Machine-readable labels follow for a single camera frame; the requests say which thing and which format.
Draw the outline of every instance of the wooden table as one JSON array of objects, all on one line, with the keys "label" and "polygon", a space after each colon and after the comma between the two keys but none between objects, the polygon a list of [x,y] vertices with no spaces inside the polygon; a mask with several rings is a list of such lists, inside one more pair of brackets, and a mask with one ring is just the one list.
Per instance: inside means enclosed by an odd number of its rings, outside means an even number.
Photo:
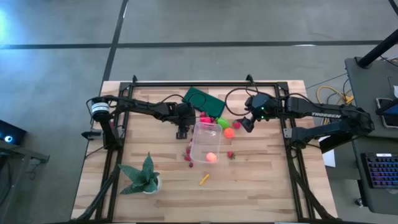
[{"label": "wooden table", "polygon": [[[306,94],[304,82],[287,81],[290,93]],[[118,95],[120,82],[104,82],[102,95]],[[233,87],[199,88],[221,100]],[[145,87],[135,88],[138,100],[159,102],[171,94],[184,95],[188,88]],[[259,87],[274,95],[271,87]],[[228,105],[236,113],[243,113],[245,91],[236,91],[228,98]],[[168,101],[180,102],[180,98]],[[224,110],[223,117],[230,123],[238,117]],[[310,128],[313,119],[297,119],[297,126]],[[141,169],[150,151],[155,171],[160,172],[162,190],[157,195],[118,195],[114,222],[289,222],[297,221],[289,172],[278,119],[255,123],[252,133],[243,128],[235,138],[221,140],[220,161],[215,166],[195,164],[189,168],[182,154],[191,139],[177,140],[177,127],[162,123],[151,116],[131,113],[126,131],[123,164]],[[102,146],[102,141],[89,143],[87,153]],[[226,152],[236,153],[236,159],[227,159]],[[92,154],[84,163],[72,218],[83,213],[98,193],[103,174],[106,151]],[[303,150],[310,188],[320,203],[337,216],[321,151],[315,147]],[[210,177],[199,186],[205,172]],[[130,184],[122,173],[119,192]],[[110,191],[105,199],[108,210]],[[305,208],[301,192],[300,198]]]}]

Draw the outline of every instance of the white pot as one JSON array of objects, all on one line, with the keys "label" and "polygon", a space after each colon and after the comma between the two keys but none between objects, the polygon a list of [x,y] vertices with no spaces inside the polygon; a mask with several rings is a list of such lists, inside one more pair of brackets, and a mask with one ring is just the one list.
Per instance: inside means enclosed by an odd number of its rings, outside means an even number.
[{"label": "white pot", "polygon": [[155,190],[153,192],[143,191],[144,194],[157,194],[160,192],[160,190],[162,190],[162,180],[160,179],[159,176],[157,176],[156,178],[157,178],[157,190]]}]

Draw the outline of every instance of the concrete floor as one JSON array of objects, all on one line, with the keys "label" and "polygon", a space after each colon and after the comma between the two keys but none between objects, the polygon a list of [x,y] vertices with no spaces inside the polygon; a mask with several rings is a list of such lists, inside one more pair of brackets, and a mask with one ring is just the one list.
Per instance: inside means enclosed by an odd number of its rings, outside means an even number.
[{"label": "concrete floor", "polygon": [[[111,43],[121,4],[2,0],[0,44]],[[397,22],[386,0],[130,1],[119,43],[381,40]],[[345,58],[373,47],[118,49],[109,79],[130,80],[134,74],[140,80],[242,80],[250,73],[257,80],[302,79],[315,101],[317,83],[344,74]],[[100,90],[108,54],[109,49],[0,50],[0,119],[27,130],[25,144],[32,150],[51,155],[34,180],[25,178],[8,223],[69,219],[86,148],[80,133],[90,128],[85,101]],[[394,47],[385,56],[397,54]],[[346,79],[322,85],[340,90]],[[357,208],[356,182],[330,182],[340,218],[398,218]]]}]

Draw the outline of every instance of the clear plastic container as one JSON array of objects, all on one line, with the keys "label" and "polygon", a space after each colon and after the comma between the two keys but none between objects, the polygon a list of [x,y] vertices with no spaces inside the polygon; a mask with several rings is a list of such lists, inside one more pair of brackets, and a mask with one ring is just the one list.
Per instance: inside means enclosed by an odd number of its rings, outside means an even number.
[{"label": "clear plastic container", "polygon": [[[193,139],[190,157],[195,162],[215,164],[220,156],[220,142],[223,128],[219,124],[197,122],[193,130]],[[216,155],[216,161],[209,162],[206,157],[209,153]]]}]

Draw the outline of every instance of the rgb keyboard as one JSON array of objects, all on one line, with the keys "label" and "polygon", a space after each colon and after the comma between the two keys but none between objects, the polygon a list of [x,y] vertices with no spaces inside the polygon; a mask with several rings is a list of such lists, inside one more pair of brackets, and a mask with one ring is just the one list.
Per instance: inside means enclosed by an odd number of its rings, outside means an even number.
[{"label": "rgb keyboard", "polygon": [[372,188],[398,188],[398,154],[364,153],[362,162]]}]

